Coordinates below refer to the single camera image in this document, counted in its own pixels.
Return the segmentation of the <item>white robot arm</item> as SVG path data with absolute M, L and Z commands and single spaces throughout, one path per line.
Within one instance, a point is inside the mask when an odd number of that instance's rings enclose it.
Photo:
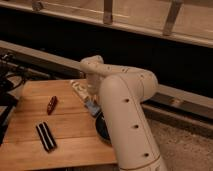
M 98 96 L 120 171 L 168 171 L 141 103 L 157 91 L 149 70 L 105 64 L 99 55 L 80 61 L 90 95 Z

